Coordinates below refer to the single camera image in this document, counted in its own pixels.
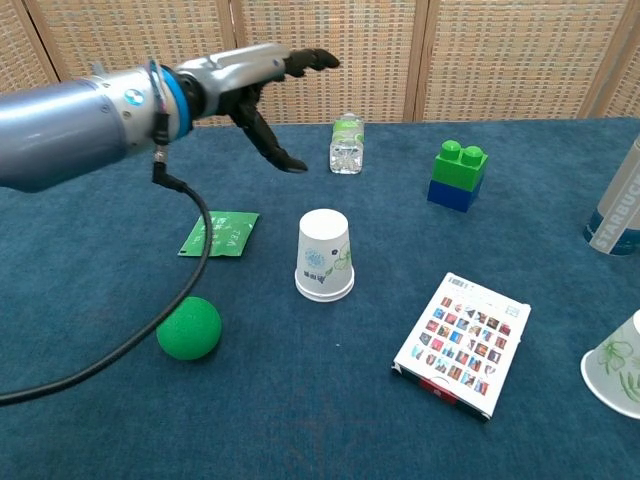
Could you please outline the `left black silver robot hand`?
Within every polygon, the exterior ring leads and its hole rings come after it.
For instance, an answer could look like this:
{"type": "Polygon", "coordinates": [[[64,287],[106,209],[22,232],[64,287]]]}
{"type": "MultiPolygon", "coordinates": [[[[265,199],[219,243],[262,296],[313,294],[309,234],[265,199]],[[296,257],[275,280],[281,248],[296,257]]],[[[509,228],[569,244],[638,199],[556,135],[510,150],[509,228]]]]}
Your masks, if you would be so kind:
{"type": "Polygon", "coordinates": [[[195,119],[229,117],[270,164],[284,172],[302,173],[306,164],[279,145],[258,111],[262,90],[287,75],[301,78],[307,69],[322,71],[339,65],[338,58],[324,49],[290,50],[267,43],[186,62],[180,74],[193,82],[195,119]]]}

